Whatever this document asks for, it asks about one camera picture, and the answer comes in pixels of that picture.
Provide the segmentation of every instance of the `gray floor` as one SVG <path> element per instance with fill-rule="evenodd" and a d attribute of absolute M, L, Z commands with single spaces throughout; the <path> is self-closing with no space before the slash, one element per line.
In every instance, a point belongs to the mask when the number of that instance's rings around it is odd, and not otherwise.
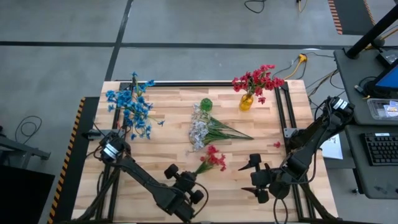
<path fill-rule="evenodd" d="M 126 3 L 0 0 L 0 41 L 115 42 Z M 376 21 L 394 5 L 393 0 L 368 3 Z M 123 42 L 350 45 L 358 39 L 336 33 L 326 0 L 310 0 L 301 14 L 293 0 L 268 0 L 259 15 L 238 0 L 135 0 Z M 398 45 L 398 35 L 390 37 L 387 44 Z M 58 177 L 78 102 L 83 96 L 99 95 L 112 50 L 0 46 L 0 125 L 13 136 L 23 117 L 42 117 L 43 126 L 29 145 L 52 153 L 49 161 L 32 160 L 29 169 Z M 132 71 L 143 80 L 231 80 L 263 63 L 276 64 L 276 70 L 285 68 L 300 52 L 313 51 L 122 48 L 112 80 L 127 79 Z M 331 50 L 316 53 L 333 55 Z M 306 85 L 336 68 L 332 58 L 308 57 Z M 283 78 L 291 71 L 278 76 Z M 333 83 L 343 86 L 338 75 Z M 312 100 L 319 104 L 342 91 L 326 82 Z M 349 191 L 356 186 L 350 170 L 328 170 L 328 175 L 340 217 L 396 223 L 398 213 L 392 210 L 398 201 L 351 195 Z M 55 185 L 41 223 L 47 220 L 54 190 Z"/>

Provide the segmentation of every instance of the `yellow vase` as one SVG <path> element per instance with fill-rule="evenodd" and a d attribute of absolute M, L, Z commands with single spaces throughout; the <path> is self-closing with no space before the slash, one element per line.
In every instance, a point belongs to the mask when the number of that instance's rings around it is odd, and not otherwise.
<path fill-rule="evenodd" d="M 250 97 L 248 97 L 247 94 L 243 95 L 241 102 L 239 103 L 239 109 L 241 109 L 241 111 L 248 111 L 253 104 L 253 101 L 254 98 L 252 95 Z"/>

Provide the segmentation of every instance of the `black keyboard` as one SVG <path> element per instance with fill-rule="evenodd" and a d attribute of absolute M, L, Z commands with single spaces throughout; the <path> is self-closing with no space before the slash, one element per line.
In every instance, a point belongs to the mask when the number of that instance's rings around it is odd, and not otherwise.
<path fill-rule="evenodd" d="M 398 133 L 361 134 L 371 166 L 398 166 Z"/>

